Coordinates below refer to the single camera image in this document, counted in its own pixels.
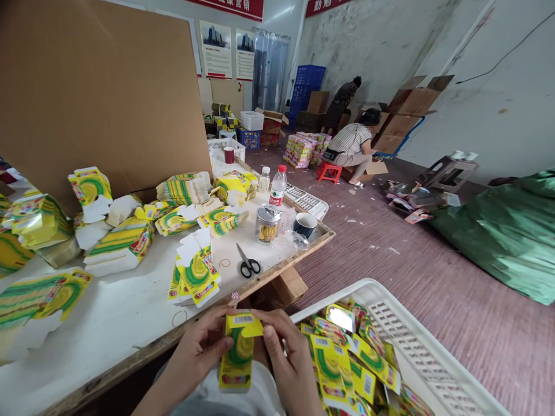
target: scissors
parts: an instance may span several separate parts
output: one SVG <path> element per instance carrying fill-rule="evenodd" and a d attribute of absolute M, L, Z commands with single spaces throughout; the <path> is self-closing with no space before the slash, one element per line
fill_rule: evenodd
<path fill-rule="evenodd" d="M 243 250 L 241 250 L 241 246 L 239 245 L 239 243 L 237 243 L 237 249 L 239 250 L 239 254 L 243 259 L 240 267 L 243 277 L 251 278 L 254 274 L 259 274 L 260 270 L 262 270 L 262 268 L 260 267 L 260 263 L 258 263 L 256 260 L 247 258 Z"/>

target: red banner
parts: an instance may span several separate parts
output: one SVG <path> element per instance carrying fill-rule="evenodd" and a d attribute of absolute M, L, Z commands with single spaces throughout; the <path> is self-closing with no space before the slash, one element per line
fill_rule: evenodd
<path fill-rule="evenodd" d="M 196 4 L 262 21 L 264 0 L 188 0 Z"/>
<path fill-rule="evenodd" d="M 306 8 L 306 16 L 314 16 L 322 12 L 326 12 L 334 7 L 348 3 L 351 0 L 309 0 Z"/>

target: hand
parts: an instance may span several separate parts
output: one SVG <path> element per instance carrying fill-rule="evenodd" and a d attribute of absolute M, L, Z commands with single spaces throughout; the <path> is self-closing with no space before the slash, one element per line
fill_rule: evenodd
<path fill-rule="evenodd" d="M 283 309 L 252 313 L 264 324 L 264 344 L 272 360 L 273 375 L 282 405 L 291 416 L 323 414 L 312 371 L 308 341 Z M 287 357 L 282 339 L 287 343 Z"/>
<path fill-rule="evenodd" d="M 167 414 L 186 399 L 233 347 L 233 338 L 223 335 L 225 315 L 235 313 L 229 306 L 213 307 L 189 328 L 134 414 Z"/>

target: red plastic stool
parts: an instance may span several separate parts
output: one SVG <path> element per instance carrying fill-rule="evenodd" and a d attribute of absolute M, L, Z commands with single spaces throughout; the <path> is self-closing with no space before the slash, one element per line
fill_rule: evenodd
<path fill-rule="evenodd" d="M 326 176 L 325 174 L 328 173 L 328 170 L 335 171 L 335 176 Z M 342 166 L 335 166 L 331 163 L 322 161 L 318 171 L 316 171 L 316 176 L 318 176 L 318 182 L 322 182 L 322 179 L 325 180 L 332 180 L 336 185 L 339 177 L 341 176 L 341 171 L 343 170 Z"/>

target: metal lid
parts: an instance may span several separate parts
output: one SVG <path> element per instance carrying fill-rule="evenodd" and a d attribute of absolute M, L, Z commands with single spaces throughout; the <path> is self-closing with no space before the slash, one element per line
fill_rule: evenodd
<path fill-rule="evenodd" d="M 276 222 L 282 219 L 283 213 L 275 205 L 262 204 L 257 208 L 256 215 L 263 221 Z"/>

